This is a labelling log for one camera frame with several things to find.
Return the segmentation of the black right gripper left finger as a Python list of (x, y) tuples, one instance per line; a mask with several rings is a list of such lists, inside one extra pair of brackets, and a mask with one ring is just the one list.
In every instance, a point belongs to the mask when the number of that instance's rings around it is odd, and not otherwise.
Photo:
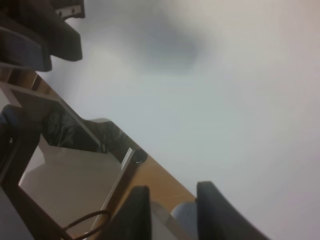
[(150, 240), (152, 218), (150, 190), (134, 187), (109, 224), (111, 240)]

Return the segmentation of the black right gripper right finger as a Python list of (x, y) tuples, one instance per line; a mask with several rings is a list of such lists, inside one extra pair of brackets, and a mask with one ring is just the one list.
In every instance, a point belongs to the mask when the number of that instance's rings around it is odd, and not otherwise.
[(200, 240), (266, 240), (211, 181), (196, 186), (197, 231)]

